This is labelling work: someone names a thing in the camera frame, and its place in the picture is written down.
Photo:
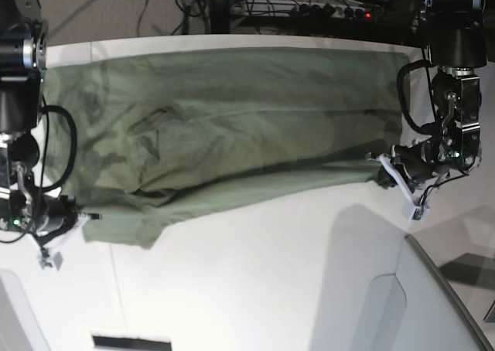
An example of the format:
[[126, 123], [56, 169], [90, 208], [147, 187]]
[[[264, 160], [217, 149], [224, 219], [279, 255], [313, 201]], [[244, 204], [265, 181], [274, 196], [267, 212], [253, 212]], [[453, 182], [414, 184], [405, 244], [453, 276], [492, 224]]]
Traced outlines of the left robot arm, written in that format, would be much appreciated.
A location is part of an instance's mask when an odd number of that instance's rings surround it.
[[[396, 78], [402, 114], [424, 140], [391, 147], [385, 158], [415, 191], [430, 179], [454, 170], [470, 174], [480, 160], [480, 79], [475, 71], [486, 66], [483, 8], [486, 0], [420, 0], [419, 25], [428, 55], [403, 66]], [[434, 119], [418, 125], [405, 95], [409, 73], [435, 68], [430, 82]]]

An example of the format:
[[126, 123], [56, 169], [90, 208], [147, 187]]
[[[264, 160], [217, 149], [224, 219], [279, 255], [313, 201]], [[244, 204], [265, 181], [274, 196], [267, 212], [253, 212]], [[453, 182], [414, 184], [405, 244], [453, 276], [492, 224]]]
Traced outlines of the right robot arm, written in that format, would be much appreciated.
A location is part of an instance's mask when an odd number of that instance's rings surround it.
[[[48, 194], [73, 172], [77, 127], [65, 108], [43, 97], [47, 33], [39, 0], [1, 0], [1, 228], [29, 235], [40, 247], [84, 223], [72, 196]], [[33, 169], [46, 163], [48, 148], [32, 130], [51, 114], [66, 120], [70, 151], [60, 178], [46, 186]]]

